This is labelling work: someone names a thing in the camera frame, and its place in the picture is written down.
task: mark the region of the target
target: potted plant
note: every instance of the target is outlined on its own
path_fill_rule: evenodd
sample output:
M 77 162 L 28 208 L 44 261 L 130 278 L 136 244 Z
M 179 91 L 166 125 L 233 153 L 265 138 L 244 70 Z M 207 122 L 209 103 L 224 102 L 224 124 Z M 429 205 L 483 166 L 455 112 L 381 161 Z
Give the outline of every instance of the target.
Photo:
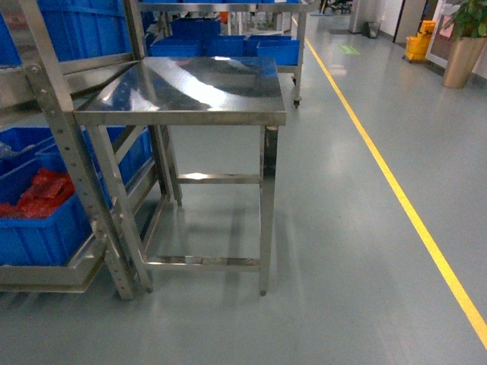
M 444 27 L 453 25 L 453 45 L 448 57 L 443 85 L 465 86 L 487 42 L 487 0 L 462 1 Z

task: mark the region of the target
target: gray epoxy floor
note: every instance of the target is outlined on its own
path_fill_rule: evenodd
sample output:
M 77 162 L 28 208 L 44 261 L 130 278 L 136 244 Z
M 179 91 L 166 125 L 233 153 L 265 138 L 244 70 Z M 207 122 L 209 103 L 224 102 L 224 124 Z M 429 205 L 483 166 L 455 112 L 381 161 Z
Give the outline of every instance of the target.
M 307 35 L 487 318 L 485 90 L 444 89 L 386 40 L 329 35 L 346 19 L 310 17 Z M 340 44 L 361 54 L 343 55 Z M 282 88 L 289 113 L 267 297 L 255 274 L 164 273 L 154 293 L 127 303 L 106 269 L 83 295 L 0 294 L 0 363 L 487 363 L 309 50 L 299 110 L 288 75 Z M 258 130 L 182 127 L 173 137 L 181 173 L 256 172 Z M 186 186 L 183 194 L 160 252 L 256 253 L 254 188 Z

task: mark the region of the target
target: green leaves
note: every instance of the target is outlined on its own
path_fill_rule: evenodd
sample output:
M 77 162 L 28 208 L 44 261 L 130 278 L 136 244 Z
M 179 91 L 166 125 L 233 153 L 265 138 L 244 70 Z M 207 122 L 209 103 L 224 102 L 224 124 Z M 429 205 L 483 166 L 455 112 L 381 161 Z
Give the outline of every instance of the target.
M 460 37 L 487 37 L 487 1 L 466 0 L 460 3 L 460 8 L 451 15 L 451 19 L 443 26 L 454 25 L 452 40 Z
M 479 35 L 481 37 L 487 36 L 487 25 L 485 23 L 479 24 Z

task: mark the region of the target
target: red plastic parts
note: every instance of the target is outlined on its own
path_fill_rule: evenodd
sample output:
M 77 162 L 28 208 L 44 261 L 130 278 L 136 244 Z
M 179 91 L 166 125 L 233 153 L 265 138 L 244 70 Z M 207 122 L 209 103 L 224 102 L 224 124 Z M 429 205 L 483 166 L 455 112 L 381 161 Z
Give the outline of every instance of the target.
M 21 195 L 15 206 L 0 204 L 0 218 L 45 219 L 75 194 L 67 173 L 41 167 L 31 182 L 32 186 Z

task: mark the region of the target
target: planter pot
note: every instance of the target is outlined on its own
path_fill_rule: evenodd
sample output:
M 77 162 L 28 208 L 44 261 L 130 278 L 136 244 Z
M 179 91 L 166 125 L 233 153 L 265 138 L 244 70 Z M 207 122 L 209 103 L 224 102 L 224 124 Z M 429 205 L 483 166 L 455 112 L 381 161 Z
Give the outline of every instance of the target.
M 443 76 L 445 87 L 460 89 L 465 86 L 486 42 L 487 38 L 468 37 L 454 42 Z

